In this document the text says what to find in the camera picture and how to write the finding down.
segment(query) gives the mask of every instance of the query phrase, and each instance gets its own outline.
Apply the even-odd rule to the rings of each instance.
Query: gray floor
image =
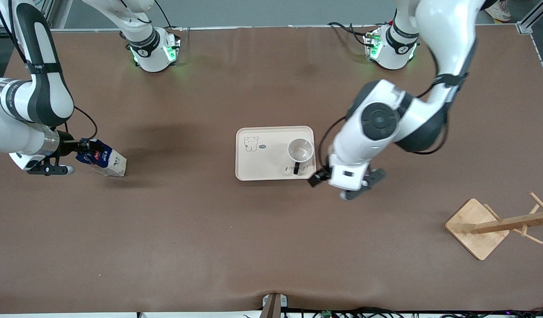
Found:
[[[158,0],[171,24],[179,27],[227,26],[288,26],[317,25],[337,21],[343,24],[375,24],[390,20],[395,6],[388,0]],[[513,16],[511,22],[521,20],[538,0],[508,0]],[[71,9],[64,13],[65,28],[97,29],[116,26],[94,8],[81,0],[72,0]],[[155,26],[166,22],[157,7],[148,12]],[[492,24],[493,19],[484,12],[477,23]],[[534,39],[543,60],[543,18],[533,27]],[[0,76],[10,58],[12,46],[0,39]]]

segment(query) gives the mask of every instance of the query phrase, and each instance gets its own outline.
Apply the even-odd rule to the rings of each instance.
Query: sneaker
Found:
[[[485,9],[485,12],[489,14],[495,20],[501,22],[507,22],[511,20],[511,13],[507,8],[507,0],[497,0],[491,7]]]

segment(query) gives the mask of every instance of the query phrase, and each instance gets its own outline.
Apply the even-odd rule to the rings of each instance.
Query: round black joint cap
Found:
[[[375,102],[362,112],[362,130],[372,140],[386,139],[395,132],[399,115],[384,103]]]

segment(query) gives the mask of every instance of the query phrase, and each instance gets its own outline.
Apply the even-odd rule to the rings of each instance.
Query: brown table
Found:
[[[0,154],[0,313],[251,310],[268,292],[305,308],[543,306],[543,245],[511,235],[478,261],[443,226],[472,197],[502,217],[527,213],[529,190],[543,200],[532,40],[514,26],[478,35],[446,146],[390,146],[373,162],[387,178],[343,202],[326,184],[238,181],[236,131],[309,125],[318,141],[368,81],[424,91],[425,45],[386,71],[339,30],[200,30],[183,34],[178,67],[148,74],[117,33],[54,34],[76,104],[128,175],[36,177]],[[7,76],[27,78],[18,58]],[[77,113],[69,129],[92,132]]]

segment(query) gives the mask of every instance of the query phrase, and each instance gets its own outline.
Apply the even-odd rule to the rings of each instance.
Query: rectangular tray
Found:
[[[287,154],[289,143],[297,138],[314,145],[314,133],[305,125],[240,129],[236,133],[236,177],[241,181],[308,179],[316,172],[315,155],[295,175],[294,161]]]

